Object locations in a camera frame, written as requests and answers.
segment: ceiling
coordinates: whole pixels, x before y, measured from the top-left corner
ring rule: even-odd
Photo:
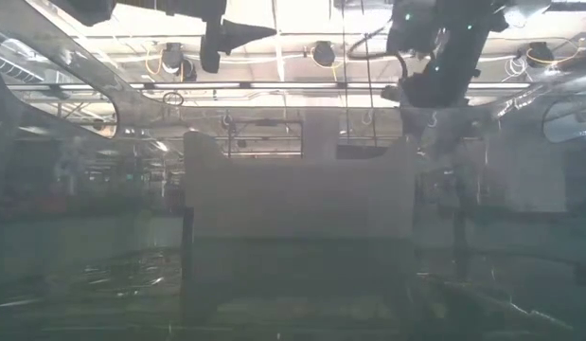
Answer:
[[[82,48],[84,53],[97,59],[128,84],[132,84],[131,91],[138,92],[143,89],[142,83],[165,82],[167,84],[162,84],[162,88],[141,90],[141,94],[166,104],[173,104],[174,100],[177,104],[190,107],[189,111],[180,112],[183,109],[172,105],[156,106],[155,108],[159,109],[155,110],[159,110],[162,116],[166,111],[168,115],[186,118],[185,124],[151,126],[151,134],[156,138],[176,141],[190,127],[225,137],[227,131],[221,125],[224,116],[240,119],[298,118],[321,111],[340,114],[342,131],[346,131],[342,135],[342,140],[347,138],[348,130],[350,137],[356,137],[358,141],[364,139],[368,144],[376,143],[378,138],[375,139],[375,136],[387,141],[400,135],[400,120],[395,114],[391,114],[391,109],[384,109],[395,106],[395,103],[381,99],[379,95],[386,84],[394,83],[399,78],[399,62],[387,58],[371,63],[350,61],[344,52],[366,32],[384,25],[390,15],[389,9],[371,9],[364,14],[359,10],[350,10],[343,20],[341,12],[332,8],[329,0],[229,0],[226,19],[274,27],[278,34],[238,48],[231,56],[223,56],[220,72],[209,74],[201,70],[197,62],[200,37],[204,34],[204,23],[200,20],[181,15],[167,16],[161,11],[119,4],[115,7],[111,20],[86,27],[47,0],[27,2],[37,13],[42,14],[52,25],[80,45],[77,48]],[[586,11],[546,12],[513,24],[514,26],[506,31],[491,33],[488,37],[478,66],[482,73],[475,80],[475,87],[468,93],[471,103],[489,102],[520,91],[531,82],[552,77],[542,69],[533,70],[527,67],[522,61],[511,64],[511,58],[518,49],[526,48],[530,42],[547,42],[558,59],[572,57],[586,50]],[[45,37],[40,37],[39,41],[44,42],[43,39]],[[381,51],[384,49],[385,40],[386,36],[377,36],[369,41],[367,48],[364,46],[358,52]],[[335,67],[323,67],[313,61],[311,49],[317,41],[332,43],[337,56]],[[196,83],[189,85],[190,88],[182,87],[180,80],[168,73],[156,73],[159,56],[166,43],[183,44],[186,56],[197,62],[198,79]],[[71,48],[62,47],[66,44],[55,43],[54,46],[59,46],[62,50],[55,51],[53,48],[50,53],[42,54],[29,47],[34,53],[22,54],[13,53],[13,49],[21,50],[23,47],[11,43],[6,45],[6,48],[4,45],[1,47],[0,56],[17,63],[27,71],[43,75],[44,80],[40,83],[89,83],[97,90],[101,90],[93,83],[93,77],[96,75],[82,75],[75,70],[71,70],[70,73],[59,66],[59,63],[53,63],[60,54],[62,57],[67,51],[72,51]],[[407,61],[411,72],[421,70],[427,62],[412,57],[408,57]],[[57,73],[58,77],[45,77],[47,70],[51,75]],[[92,87],[62,89],[60,95],[66,96],[56,96],[46,90],[25,90],[22,86],[26,85],[26,82],[13,77],[5,76],[5,81],[19,99],[55,116],[66,117],[72,123],[81,124],[82,127],[107,137],[114,136],[115,126],[122,123],[118,121],[122,120],[122,112],[126,111],[119,105],[116,109],[110,101],[113,97],[95,91]],[[240,89],[234,86],[240,81],[256,82],[259,85],[252,89]],[[306,84],[291,89],[286,85],[295,82],[336,85],[337,81],[354,83],[356,88],[347,88],[346,91],[337,89],[336,86],[316,89]],[[233,82],[234,85],[227,87],[211,82]],[[510,83],[510,86],[504,89],[497,88],[502,82]],[[376,129],[371,128],[373,117],[379,122]],[[128,115],[126,127],[139,123],[138,118],[138,115]],[[96,128],[96,119],[101,119],[105,123],[101,129]],[[260,139],[263,136],[273,137],[271,144],[266,144],[263,140],[262,145],[267,146],[265,150],[295,147],[291,141],[285,139],[294,135],[290,127],[272,128],[249,129],[244,134],[249,140]]]

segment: white partition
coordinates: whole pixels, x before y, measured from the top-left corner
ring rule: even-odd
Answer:
[[[185,135],[196,237],[410,239],[417,145],[370,160],[228,159]]]

